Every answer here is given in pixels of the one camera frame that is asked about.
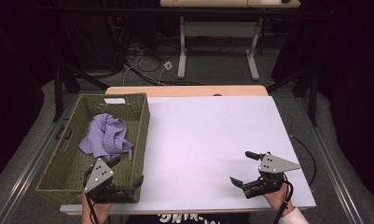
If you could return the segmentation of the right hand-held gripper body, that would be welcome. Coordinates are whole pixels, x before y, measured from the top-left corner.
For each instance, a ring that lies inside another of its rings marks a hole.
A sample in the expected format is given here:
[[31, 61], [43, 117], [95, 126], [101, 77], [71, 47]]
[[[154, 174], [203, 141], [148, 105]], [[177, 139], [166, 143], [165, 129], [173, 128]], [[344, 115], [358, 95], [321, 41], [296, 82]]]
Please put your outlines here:
[[242, 191], [247, 199], [273, 193], [278, 191], [284, 182], [284, 173], [300, 168], [300, 165], [277, 156], [269, 152], [258, 165], [260, 177], [253, 182], [243, 184]]

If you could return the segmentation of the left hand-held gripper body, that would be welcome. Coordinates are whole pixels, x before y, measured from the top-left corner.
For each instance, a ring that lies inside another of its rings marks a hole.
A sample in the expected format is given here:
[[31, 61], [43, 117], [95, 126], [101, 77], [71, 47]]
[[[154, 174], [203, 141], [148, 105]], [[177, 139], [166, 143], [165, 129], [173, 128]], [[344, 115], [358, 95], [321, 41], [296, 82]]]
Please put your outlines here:
[[95, 203], [130, 202], [134, 196], [134, 187], [116, 186], [113, 183], [115, 172], [102, 158], [96, 160], [84, 175], [83, 192]]

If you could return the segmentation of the lavender shirt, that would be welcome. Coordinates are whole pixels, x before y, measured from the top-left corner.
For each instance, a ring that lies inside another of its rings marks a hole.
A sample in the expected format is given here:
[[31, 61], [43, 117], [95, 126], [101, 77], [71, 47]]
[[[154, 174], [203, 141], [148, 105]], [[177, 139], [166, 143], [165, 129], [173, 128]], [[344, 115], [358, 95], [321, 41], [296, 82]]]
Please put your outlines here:
[[127, 140], [128, 127], [123, 119], [103, 113], [96, 115], [90, 122], [87, 135], [78, 147], [95, 159], [105, 158], [110, 161], [126, 153], [132, 159], [133, 144]]

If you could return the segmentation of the green woven basket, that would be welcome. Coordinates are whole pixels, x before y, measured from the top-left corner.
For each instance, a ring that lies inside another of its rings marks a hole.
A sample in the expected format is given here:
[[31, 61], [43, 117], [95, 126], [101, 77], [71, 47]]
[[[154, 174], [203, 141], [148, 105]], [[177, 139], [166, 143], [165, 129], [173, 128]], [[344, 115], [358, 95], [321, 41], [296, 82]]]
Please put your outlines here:
[[[104, 94], [82, 94], [79, 96], [71, 118], [54, 149], [48, 165], [42, 174], [35, 190], [37, 193], [59, 204], [81, 202], [84, 188], [84, 175], [95, 159], [78, 148], [80, 141], [87, 135], [92, 119], [99, 114], [107, 113], [126, 122], [126, 138], [133, 144], [132, 159], [126, 153], [121, 155], [120, 162], [113, 167], [116, 186], [132, 187], [133, 182], [143, 175], [145, 145], [150, 112], [146, 94], [120, 94], [120, 104], [109, 104], [110, 97]], [[67, 131], [73, 133], [65, 139]], [[135, 189], [130, 202], [140, 201], [141, 190]]]

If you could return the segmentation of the person's right hand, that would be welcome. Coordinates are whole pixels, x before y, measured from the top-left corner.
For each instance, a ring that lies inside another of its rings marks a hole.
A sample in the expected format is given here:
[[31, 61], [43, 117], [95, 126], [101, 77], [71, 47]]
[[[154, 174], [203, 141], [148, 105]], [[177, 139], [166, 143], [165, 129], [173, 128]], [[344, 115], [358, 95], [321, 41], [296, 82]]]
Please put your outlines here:
[[285, 202], [285, 199], [288, 194], [288, 186], [286, 184], [282, 184], [281, 188], [278, 191], [273, 193], [264, 194], [263, 197], [269, 203], [270, 207], [276, 212], [282, 212], [282, 217], [287, 216], [291, 213], [295, 206], [292, 204], [292, 201], [289, 201], [284, 209], [281, 209], [282, 205]]

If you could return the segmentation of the person's left hand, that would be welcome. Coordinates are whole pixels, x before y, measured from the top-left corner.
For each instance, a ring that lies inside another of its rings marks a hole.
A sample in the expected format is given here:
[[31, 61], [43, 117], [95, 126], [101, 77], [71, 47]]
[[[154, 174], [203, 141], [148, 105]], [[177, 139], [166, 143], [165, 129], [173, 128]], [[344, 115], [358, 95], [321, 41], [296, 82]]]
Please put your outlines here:
[[111, 203], [88, 202], [85, 194], [81, 195], [82, 218], [81, 224], [104, 224], [113, 206]]

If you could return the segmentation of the person's torso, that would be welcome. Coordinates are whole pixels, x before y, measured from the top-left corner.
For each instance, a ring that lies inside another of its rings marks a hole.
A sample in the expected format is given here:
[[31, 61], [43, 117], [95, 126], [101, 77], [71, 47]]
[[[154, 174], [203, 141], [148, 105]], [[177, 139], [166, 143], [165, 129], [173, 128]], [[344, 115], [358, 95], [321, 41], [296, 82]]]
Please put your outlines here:
[[248, 213], [130, 216], [125, 224], [250, 224]]

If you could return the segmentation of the black metal stand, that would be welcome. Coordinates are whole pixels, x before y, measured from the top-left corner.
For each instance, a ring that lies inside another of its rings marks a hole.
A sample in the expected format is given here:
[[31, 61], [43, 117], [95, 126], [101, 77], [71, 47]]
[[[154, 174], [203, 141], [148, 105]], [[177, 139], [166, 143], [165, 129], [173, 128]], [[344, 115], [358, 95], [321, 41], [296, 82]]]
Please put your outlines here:
[[304, 68], [296, 73], [275, 81], [273, 84], [266, 88], [267, 92], [272, 92], [283, 85], [295, 80], [296, 84], [292, 90], [295, 97], [304, 97], [308, 92], [308, 118], [313, 126], [317, 126], [316, 121], [316, 103], [318, 92], [318, 71], [314, 68]]
[[96, 78], [88, 75], [81, 69], [72, 66], [70, 63], [60, 61], [56, 65], [56, 71], [54, 72], [54, 92], [55, 92], [55, 116], [53, 121], [57, 122], [63, 113], [63, 99], [62, 99], [62, 87], [65, 87], [71, 93], [79, 93], [80, 86], [77, 82], [77, 78], [80, 77], [85, 79], [90, 84], [98, 87], [101, 90], [107, 90], [108, 85], [97, 80]]

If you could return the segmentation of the background desk with white legs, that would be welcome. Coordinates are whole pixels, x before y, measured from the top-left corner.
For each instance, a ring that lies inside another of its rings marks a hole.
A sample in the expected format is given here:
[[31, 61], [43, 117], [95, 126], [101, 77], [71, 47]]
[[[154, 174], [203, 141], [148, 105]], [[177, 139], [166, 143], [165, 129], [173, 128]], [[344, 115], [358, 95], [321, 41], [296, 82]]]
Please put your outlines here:
[[[254, 12], [267, 12], [268, 8], [299, 8], [300, 0], [160, 0], [162, 7], [192, 9], [252, 9]], [[180, 55], [178, 64], [178, 78], [186, 76], [187, 66], [187, 36], [211, 36], [211, 37], [251, 37], [250, 49], [245, 52], [247, 66], [251, 78], [259, 80], [254, 54], [258, 38], [263, 36], [264, 20], [257, 21], [187, 21], [185, 16], [180, 17]]]

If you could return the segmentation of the black crossbar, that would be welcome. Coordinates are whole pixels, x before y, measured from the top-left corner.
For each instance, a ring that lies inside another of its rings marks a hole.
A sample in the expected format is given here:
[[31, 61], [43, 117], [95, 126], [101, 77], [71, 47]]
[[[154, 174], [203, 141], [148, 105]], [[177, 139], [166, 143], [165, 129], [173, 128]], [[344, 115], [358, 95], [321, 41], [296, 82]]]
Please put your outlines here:
[[172, 15], [172, 16], [262, 16], [262, 17], [294, 17], [327, 18], [339, 12], [332, 10], [258, 10], [246, 8], [110, 8], [110, 7], [54, 7], [34, 5], [33, 9], [41, 13], [92, 13], [92, 14], [147, 14], [147, 15]]

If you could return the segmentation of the aluminium rail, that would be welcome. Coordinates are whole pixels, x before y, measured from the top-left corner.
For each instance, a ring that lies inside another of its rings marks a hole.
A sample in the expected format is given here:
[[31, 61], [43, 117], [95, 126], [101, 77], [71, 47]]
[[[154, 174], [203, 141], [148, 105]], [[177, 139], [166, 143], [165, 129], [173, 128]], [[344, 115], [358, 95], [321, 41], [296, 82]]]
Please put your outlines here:
[[64, 110], [54, 121], [54, 99], [45, 97], [38, 118], [0, 174], [0, 224], [58, 224], [72, 219], [60, 206], [40, 196], [35, 187], [59, 142], [77, 96], [65, 96]]
[[346, 187], [345, 182], [340, 175], [337, 164], [334, 162], [328, 151], [328, 147], [325, 143], [324, 137], [321, 135], [318, 127], [314, 126], [311, 122], [311, 119], [308, 115], [307, 104], [302, 98], [298, 97], [296, 98], [296, 103], [298, 105], [299, 111], [302, 113], [302, 117], [304, 118], [305, 123], [312, 132], [314, 141], [318, 145], [318, 154], [349, 223], [364, 224], [361, 214], [352, 199], [351, 192]]

